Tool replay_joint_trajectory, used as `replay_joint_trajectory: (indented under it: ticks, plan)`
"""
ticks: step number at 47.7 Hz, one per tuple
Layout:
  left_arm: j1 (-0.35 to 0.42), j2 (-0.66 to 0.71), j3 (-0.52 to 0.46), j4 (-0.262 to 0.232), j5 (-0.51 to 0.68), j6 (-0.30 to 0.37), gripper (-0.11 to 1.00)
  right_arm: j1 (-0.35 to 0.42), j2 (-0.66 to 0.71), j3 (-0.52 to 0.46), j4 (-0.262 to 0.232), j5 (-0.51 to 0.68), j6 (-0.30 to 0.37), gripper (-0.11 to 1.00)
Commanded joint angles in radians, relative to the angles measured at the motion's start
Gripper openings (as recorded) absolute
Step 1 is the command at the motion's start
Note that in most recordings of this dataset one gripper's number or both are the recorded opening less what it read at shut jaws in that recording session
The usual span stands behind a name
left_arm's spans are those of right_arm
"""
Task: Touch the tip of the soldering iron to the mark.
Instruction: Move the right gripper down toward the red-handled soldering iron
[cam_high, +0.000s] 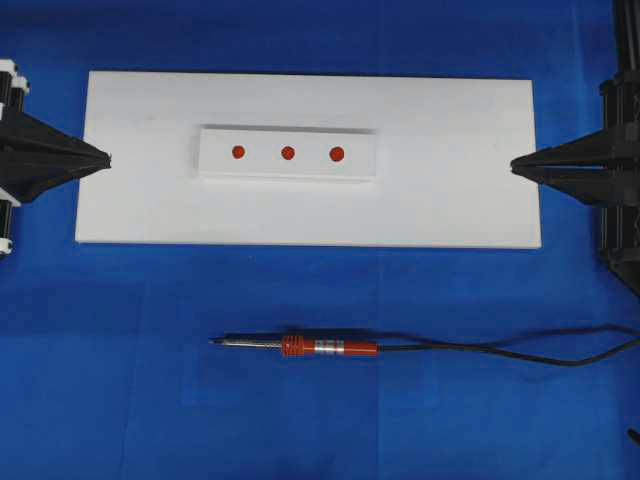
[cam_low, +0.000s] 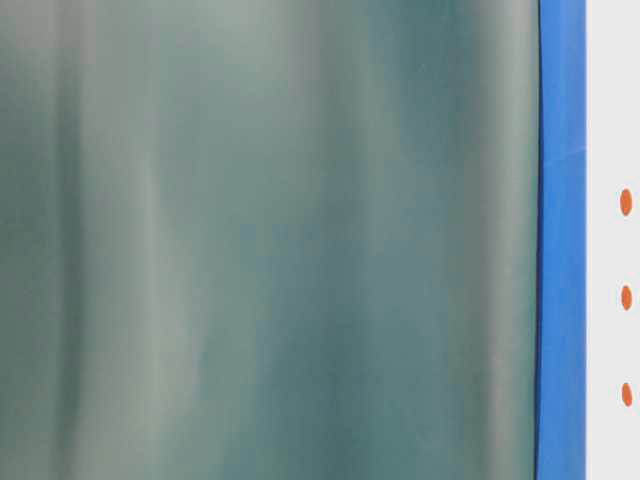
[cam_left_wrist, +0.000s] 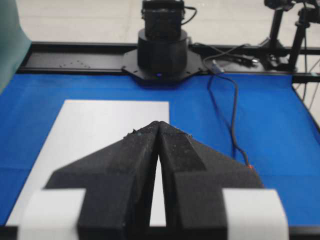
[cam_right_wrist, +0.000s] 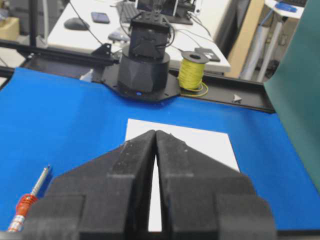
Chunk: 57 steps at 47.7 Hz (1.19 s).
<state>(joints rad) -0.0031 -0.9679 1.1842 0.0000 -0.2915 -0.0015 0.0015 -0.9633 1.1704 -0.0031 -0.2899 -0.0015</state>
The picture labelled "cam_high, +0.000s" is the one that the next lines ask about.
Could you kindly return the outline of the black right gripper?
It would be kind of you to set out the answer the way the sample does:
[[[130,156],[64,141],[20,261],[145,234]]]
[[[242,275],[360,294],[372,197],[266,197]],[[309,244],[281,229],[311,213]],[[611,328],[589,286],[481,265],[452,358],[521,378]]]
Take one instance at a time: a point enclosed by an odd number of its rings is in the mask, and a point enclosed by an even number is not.
[[[639,74],[600,87],[604,126],[595,133],[511,161],[512,172],[567,194],[600,215],[599,257],[620,280],[639,278]],[[541,168],[606,166],[606,169]]]

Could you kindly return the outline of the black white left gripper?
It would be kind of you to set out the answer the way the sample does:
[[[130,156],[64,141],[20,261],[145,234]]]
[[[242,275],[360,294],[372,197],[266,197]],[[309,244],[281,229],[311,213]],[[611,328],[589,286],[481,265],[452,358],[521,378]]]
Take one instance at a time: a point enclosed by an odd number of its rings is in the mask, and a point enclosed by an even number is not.
[[[91,158],[102,164],[38,165],[1,163],[1,257],[12,253],[13,209],[72,180],[111,167],[111,157],[96,147],[18,110],[30,92],[28,80],[13,60],[1,60],[1,143],[16,151]]]

